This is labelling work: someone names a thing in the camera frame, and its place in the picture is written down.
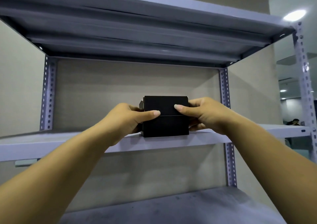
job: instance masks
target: perforated metal post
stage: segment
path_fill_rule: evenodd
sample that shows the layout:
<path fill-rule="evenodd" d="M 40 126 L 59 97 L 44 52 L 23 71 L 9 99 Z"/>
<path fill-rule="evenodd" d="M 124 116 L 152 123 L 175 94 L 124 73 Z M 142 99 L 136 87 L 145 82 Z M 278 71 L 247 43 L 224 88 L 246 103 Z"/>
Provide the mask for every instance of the perforated metal post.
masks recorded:
<path fill-rule="evenodd" d="M 307 51 L 304 46 L 304 34 L 302 30 L 302 22 L 296 26 L 296 32 L 293 34 L 294 48 L 296 54 L 297 66 L 299 68 L 299 85 L 300 95 L 303 108 L 303 116 L 305 118 L 305 126 L 311 128 L 312 149 L 309 151 L 311 161 L 317 163 L 317 123 L 314 106 L 314 96 L 312 94 L 312 85 L 309 73 L 309 62 L 307 59 Z"/>
<path fill-rule="evenodd" d="M 45 56 L 40 130 L 52 130 L 57 60 Z"/>
<path fill-rule="evenodd" d="M 221 103 L 231 108 L 230 93 L 229 93 L 229 79 L 228 68 L 219 70 Z M 237 187 L 236 180 L 236 164 L 235 164 L 235 149 L 232 143 L 224 143 L 224 151 L 226 156 L 226 174 L 228 186 Z"/>

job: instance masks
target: ceiling light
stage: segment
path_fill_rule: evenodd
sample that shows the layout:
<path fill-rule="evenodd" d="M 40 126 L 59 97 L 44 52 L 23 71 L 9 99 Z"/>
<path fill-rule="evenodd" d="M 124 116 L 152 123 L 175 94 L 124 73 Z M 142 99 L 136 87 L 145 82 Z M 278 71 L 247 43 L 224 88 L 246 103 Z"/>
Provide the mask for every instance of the ceiling light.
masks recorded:
<path fill-rule="evenodd" d="M 305 10 L 296 10 L 286 15 L 283 19 L 285 21 L 298 21 L 303 18 L 304 15 L 306 15 Z"/>

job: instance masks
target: person's right hand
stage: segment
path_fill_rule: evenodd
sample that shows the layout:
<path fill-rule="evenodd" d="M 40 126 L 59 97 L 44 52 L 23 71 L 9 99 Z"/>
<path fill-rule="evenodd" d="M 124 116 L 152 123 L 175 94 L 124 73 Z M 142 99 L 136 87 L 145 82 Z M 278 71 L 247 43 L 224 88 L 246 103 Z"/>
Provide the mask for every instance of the person's right hand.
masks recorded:
<path fill-rule="evenodd" d="M 190 107 L 175 105 L 181 114 L 194 117 L 190 121 L 190 131 L 210 128 L 225 135 L 227 128 L 241 118 L 239 114 L 212 98 L 204 97 L 189 101 Z"/>

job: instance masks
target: hand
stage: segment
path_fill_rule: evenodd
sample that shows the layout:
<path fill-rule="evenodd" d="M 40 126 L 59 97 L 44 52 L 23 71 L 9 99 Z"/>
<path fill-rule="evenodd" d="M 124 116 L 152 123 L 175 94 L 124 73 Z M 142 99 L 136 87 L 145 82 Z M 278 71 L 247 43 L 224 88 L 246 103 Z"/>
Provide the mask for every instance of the hand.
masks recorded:
<path fill-rule="evenodd" d="M 190 131 L 210 128 L 215 132 L 225 135 L 231 123 L 243 118 L 233 110 L 227 108 L 212 98 L 204 97 L 189 101 L 190 107 L 175 105 L 181 114 L 194 117 L 190 121 Z"/>
<path fill-rule="evenodd" d="M 155 119 L 160 114 L 160 111 L 144 112 L 136 106 L 120 103 L 97 125 L 111 135 L 112 145 L 116 145 L 126 135 L 139 132 L 137 129 L 139 123 Z"/>

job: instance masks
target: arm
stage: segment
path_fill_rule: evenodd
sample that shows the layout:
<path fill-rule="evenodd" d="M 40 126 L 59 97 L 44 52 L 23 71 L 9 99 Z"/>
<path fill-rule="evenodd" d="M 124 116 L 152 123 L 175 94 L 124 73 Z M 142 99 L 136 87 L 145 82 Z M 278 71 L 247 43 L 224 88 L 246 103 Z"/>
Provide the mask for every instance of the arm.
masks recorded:
<path fill-rule="evenodd" d="M 227 135 L 288 224 L 317 221 L 317 165 L 266 130 L 211 98 L 175 105 L 194 117 L 190 130 L 211 128 Z"/>
<path fill-rule="evenodd" d="M 71 138 L 0 186 L 0 223 L 57 223 L 108 147 L 159 111 L 121 103 L 95 126 Z"/>

